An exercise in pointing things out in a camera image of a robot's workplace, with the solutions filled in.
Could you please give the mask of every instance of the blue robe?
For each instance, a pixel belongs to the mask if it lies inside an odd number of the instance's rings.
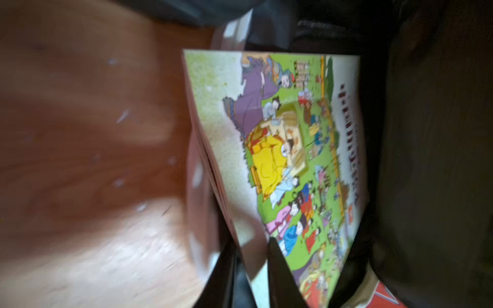
[[[286,234],[284,234],[284,245],[286,246],[287,251],[286,256],[288,256],[293,251],[297,240],[298,235],[296,234],[296,225],[294,225],[286,231]]]

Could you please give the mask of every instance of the cartoon child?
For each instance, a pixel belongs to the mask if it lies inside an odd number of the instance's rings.
[[[282,200],[282,197],[287,191],[291,191],[300,185],[300,178],[297,176],[291,176],[290,172],[293,170],[293,167],[289,167],[282,173],[283,180],[276,187],[274,192],[271,194],[271,204],[272,209],[276,204],[279,204]]]
[[[290,227],[286,231],[284,238],[279,242],[279,248],[281,249],[284,257],[287,257],[293,251],[294,245],[298,240],[298,236],[301,235],[305,227],[306,225],[303,225],[301,221],[298,221],[295,226]]]
[[[280,64],[272,59],[267,63],[263,59],[248,59],[249,67],[243,68],[243,94],[236,101],[229,97],[223,98],[224,110],[242,139],[264,119],[262,100],[271,98],[280,88],[290,88],[294,80],[294,75],[288,69],[282,71]]]
[[[315,244],[316,237],[320,234],[322,230],[320,228],[315,229],[315,231],[310,234],[310,236],[306,239],[308,252],[312,251],[312,247]]]
[[[280,240],[284,237],[291,220],[300,211],[300,206],[296,201],[291,201],[282,210],[279,211],[275,220],[265,224],[265,228],[269,235],[272,235],[275,231],[278,232],[277,238]]]

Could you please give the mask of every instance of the cartoon face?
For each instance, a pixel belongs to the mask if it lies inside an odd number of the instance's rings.
[[[289,77],[288,77],[288,75],[283,75],[281,77],[281,86],[283,88],[289,88]]]
[[[301,224],[301,221],[298,221],[296,224],[296,235],[300,235],[303,232],[303,225]]]
[[[278,100],[272,101],[272,107],[274,108],[274,110],[278,110],[279,106],[280,106],[280,104],[279,104]]]
[[[291,214],[291,217],[296,216],[296,214],[298,214],[299,211],[300,208],[298,206],[298,203],[293,202],[293,204],[291,205],[291,211],[289,212]]]
[[[293,183],[293,186],[296,187],[300,183],[300,179],[298,179],[298,177],[294,177],[292,183]]]

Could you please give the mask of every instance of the cartoon illustration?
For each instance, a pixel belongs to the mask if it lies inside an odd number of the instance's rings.
[[[287,168],[287,156],[293,147],[293,140],[283,140],[279,135],[268,132],[264,137],[253,142],[250,148],[253,160],[254,178],[259,183],[264,199],[270,197],[283,180]]]
[[[295,226],[290,227],[286,231],[284,238],[279,241],[279,248],[285,257],[293,251],[296,241],[298,240],[298,236],[301,235],[305,228],[306,225],[303,225],[302,221],[298,221]]]
[[[315,229],[315,231],[313,231],[312,234],[310,234],[310,236],[306,239],[308,252],[312,251],[315,240],[317,239],[317,236],[320,234],[321,231],[322,230],[320,228]]]
[[[300,218],[300,222],[303,226],[305,226],[305,228],[303,229],[303,232],[301,233],[301,237],[305,238],[306,233],[308,233],[308,231],[310,230],[310,226],[313,223],[313,219],[312,218],[307,219],[306,215],[302,214],[301,218]]]
[[[321,308],[326,305],[326,297],[329,284],[325,278],[325,272],[313,271],[301,283],[301,295],[310,308]]]
[[[279,211],[275,220],[265,224],[269,235],[282,239],[287,231],[291,219],[298,214],[300,207],[296,201],[292,201],[288,206]]]
[[[293,271],[294,281],[298,286],[300,286],[301,282],[304,281],[311,272],[319,269],[325,257],[326,248],[327,242],[324,242],[302,268]]]
[[[223,98],[224,110],[242,138],[246,138],[264,119],[262,100],[271,98],[280,88],[290,88],[294,81],[293,74],[288,69],[283,71],[281,65],[270,57],[266,62],[251,57],[249,61],[250,65],[243,67],[243,94],[236,101],[230,97]],[[268,109],[270,113],[276,110],[273,107]]]
[[[279,204],[287,191],[292,191],[300,185],[300,178],[290,174],[292,170],[293,167],[288,167],[282,172],[282,181],[270,196],[272,208]]]
[[[306,216],[307,219],[313,218],[315,215],[315,210],[318,205],[316,203],[312,203],[312,200],[315,199],[315,194],[311,193],[308,195],[308,200],[301,205],[301,212]]]
[[[327,227],[327,225],[330,223],[330,220],[332,219],[332,209],[326,210],[323,212],[323,214],[320,214],[322,217],[322,222],[323,222],[323,227]]]
[[[313,188],[313,181],[308,181],[303,188],[301,189],[301,193],[303,194],[303,202],[308,201],[308,197],[310,195],[310,191]]]
[[[338,68],[357,67],[348,56],[185,52],[194,112],[230,201],[220,206],[257,211],[310,308],[327,307],[337,282],[330,277],[339,277],[351,243],[347,224],[359,223],[353,214],[356,201],[352,198],[354,206],[346,206],[341,186],[351,178],[340,168],[341,161],[352,159],[353,149],[347,150],[347,131],[335,125],[345,123],[345,106],[351,115],[356,112],[349,96],[358,97],[352,84],[357,78],[349,76],[348,81],[347,74],[334,74],[332,58]],[[342,98],[332,98],[344,83],[346,105],[341,106]],[[344,134],[341,146],[339,133]],[[354,181],[348,185],[352,194],[357,187],[351,186]]]
[[[262,109],[264,115],[264,121],[272,118],[272,124],[279,125],[281,122],[276,119],[276,112],[281,107],[281,102],[279,101],[279,96],[276,96],[272,99],[272,102],[267,102]]]

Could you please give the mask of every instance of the cartoon figure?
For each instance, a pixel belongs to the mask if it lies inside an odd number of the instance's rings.
[[[300,292],[308,307],[320,308],[326,305],[326,296],[329,284],[325,278],[325,272],[313,271],[301,283]]]
[[[320,234],[322,230],[320,228],[317,228],[315,231],[310,234],[310,236],[306,239],[306,244],[307,244],[307,249],[308,252],[312,251],[312,247],[315,244],[316,237]]]
[[[318,184],[324,186],[325,179],[327,176],[327,167],[322,167],[320,165],[315,165],[315,176],[318,179]]]
[[[310,226],[313,224],[313,219],[312,218],[307,219],[306,215],[302,214],[300,221],[301,221],[301,224],[303,226],[305,226],[305,228],[303,229],[303,232],[301,234],[301,237],[305,238],[305,234],[308,233],[308,231],[310,230]]]
[[[268,133],[261,140],[252,145],[252,175],[260,187],[266,200],[282,181],[282,175],[287,168],[287,156],[291,152],[293,140],[284,141],[279,135],[271,136]]]
[[[251,57],[248,59],[250,65],[243,68],[243,94],[236,101],[223,98],[224,110],[243,139],[264,119],[262,100],[274,96],[281,87],[290,88],[294,80],[288,69],[282,71],[280,64],[272,59],[267,62]]]
[[[315,194],[311,193],[308,196],[308,200],[301,205],[301,212],[307,217],[307,219],[313,218],[313,215],[315,214],[315,210],[318,207],[317,204],[315,203],[312,204],[312,200],[314,198],[315,198]]]
[[[305,88],[303,91],[298,92],[298,102],[300,106],[305,107],[307,103],[311,104],[313,100],[313,93]]]
[[[323,242],[322,246],[312,255],[308,262],[300,269],[293,271],[294,281],[296,285],[300,286],[310,272],[317,270],[322,264],[322,260],[325,257],[325,249],[327,248],[327,242]]]
[[[284,234],[287,231],[291,220],[298,212],[300,211],[300,207],[296,201],[290,202],[287,206],[285,206],[276,216],[276,219],[267,223],[265,228],[269,235],[273,235],[275,231],[278,232],[277,238],[282,239]]]
[[[281,124],[281,121],[276,119],[276,111],[281,107],[281,102],[279,101],[279,96],[276,96],[272,99],[272,102],[267,102],[262,109],[264,115],[264,121],[272,118],[273,125]]]
[[[308,201],[308,196],[310,195],[310,190],[313,187],[313,181],[308,181],[303,185],[303,188],[301,189],[301,193],[303,194],[303,202]]]
[[[290,175],[292,170],[293,167],[289,167],[282,172],[282,181],[270,196],[272,209],[274,209],[274,206],[276,204],[279,204],[281,202],[284,194],[287,191],[291,191],[300,185],[300,178]]]
[[[301,221],[298,221],[295,226],[290,227],[286,231],[284,238],[279,241],[279,248],[281,249],[284,257],[287,257],[293,251],[294,245],[298,240],[298,236],[301,235],[305,227],[306,226],[304,226]]]
[[[325,211],[322,215],[322,223],[323,227],[327,227],[327,225],[330,223],[330,220],[332,219],[332,209]]]

